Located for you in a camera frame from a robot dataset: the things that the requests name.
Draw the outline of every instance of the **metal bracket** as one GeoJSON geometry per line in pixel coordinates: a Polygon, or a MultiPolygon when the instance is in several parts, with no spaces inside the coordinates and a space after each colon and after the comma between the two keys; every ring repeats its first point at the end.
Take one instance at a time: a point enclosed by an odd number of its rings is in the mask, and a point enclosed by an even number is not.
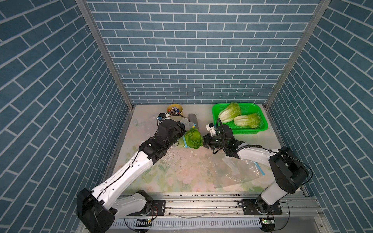
{"type": "MultiPolygon", "coordinates": [[[[164,209],[166,207],[166,201],[165,200],[153,200],[151,203],[153,208],[153,211],[158,211],[157,216],[164,216],[164,209]]],[[[128,216],[141,216],[140,212],[129,214],[128,216]]]]}
{"type": "MultiPolygon", "coordinates": [[[[241,204],[243,206],[244,215],[260,215],[263,214],[258,211],[256,207],[256,199],[243,199],[241,200],[241,204]]],[[[282,215],[282,210],[280,203],[277,201],[272,206],[272,214],[273,215],[282,215]]]]}

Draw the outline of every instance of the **cabbage head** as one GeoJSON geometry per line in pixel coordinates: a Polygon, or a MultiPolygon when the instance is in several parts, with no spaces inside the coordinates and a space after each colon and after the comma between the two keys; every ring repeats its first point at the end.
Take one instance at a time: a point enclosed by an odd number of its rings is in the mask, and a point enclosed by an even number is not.
{"type": "Polygon", "coordinates": [[[241,115],[241,109],[236,102],[231,102],[223,111],[217,116],[222,123],[232,121],[236,116],[241,115]]]}
{"type": "Polygon", "coordinates": [[[179,146],[198,149],[199,147],[203,146],[203,138],[201,136],[201,133],[198,131],[198,129],[191,128],[184,134],[183,137],[179,139],[179,146]]]}
{"type": "Polygon", "coordinates": [[[247,126],[252,129],[259,128],[260,116],[257,113],[235,117],[233,122],[237,126],[247,126]]]}

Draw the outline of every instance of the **table surface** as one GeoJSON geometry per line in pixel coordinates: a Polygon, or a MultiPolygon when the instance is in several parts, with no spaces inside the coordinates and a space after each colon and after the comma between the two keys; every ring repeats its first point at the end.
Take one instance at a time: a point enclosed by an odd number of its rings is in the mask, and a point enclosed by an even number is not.
{"type": "MultiPolygon", "coordinates": [[[[206,125],[213,121],[212,104],[182,105],[183,115],[197,116],[199,132],[207,134],[206,125]]],[[[236,139],[266,148],[280,148],[280,143],[262,105],[268,129],[257,134],[234,135],[236,139]]],[[[157,130],[156,117],[166,112],[167,105],[137,105],[131,119],[114,172],[120,169],[138,150],[141,143],[157,130]]],[[[249,192],[260,193],[274,181],[269,167],[250,160],[212,154],[211,149],[172,147],[153,167],[139,176],[124,193],[146,192],[249,192]]]]}

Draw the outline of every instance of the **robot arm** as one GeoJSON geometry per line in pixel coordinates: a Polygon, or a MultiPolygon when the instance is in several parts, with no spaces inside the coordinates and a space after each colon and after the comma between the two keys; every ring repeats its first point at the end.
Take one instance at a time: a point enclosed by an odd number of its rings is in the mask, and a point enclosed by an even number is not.
{"type": "Polygon", "coordinates": [[[170,146],[185,133],[182,123],[164,119],[154,136],[143,142],[121,169],[91,191],[84,188],[78,193],[76,215],[90,232],[105,232],[118,217],[140,211],[148,213],[152,198],[144,191],[117,199],[138,176],[165,156],[170,146]]]}
{"type": "Polygon", "coordinates": [[[232,129],[223,125],[220,119],[217,120],[220,126],[209,124],[206,126],[210,132],[204,136],[203,146],[223,150],[229,157],[248,159],[271,167],[273,176],[272,182],[258,197],[257,209],[266,214],[272,210],[279,199],[288,193],[294,193],[308,177],[308,171],[304,164],[288,147],[281,149],[265,149],[259,145],[245,145],[243,141],[236,140],[232,129]]]}

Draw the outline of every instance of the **blue brick wallpaper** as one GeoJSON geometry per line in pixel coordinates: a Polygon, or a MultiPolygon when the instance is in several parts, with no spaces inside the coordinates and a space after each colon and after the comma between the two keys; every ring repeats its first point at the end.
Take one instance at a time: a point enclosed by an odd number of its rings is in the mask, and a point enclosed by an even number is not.
{"type": "Polygon", "coordinates": [[[270,113],[335,232],[373,232],[373,1],[332,0],[270,113]]]}
{"type": "Polygon", "coordinates": [[[76,230],[127,111],[74,0],[0,1],[0,232],[76,230]]]}
{"type": "Polygon", "coordinates": [[[135,104],[262,104],[319,0],[88,0],[135,104]]]}

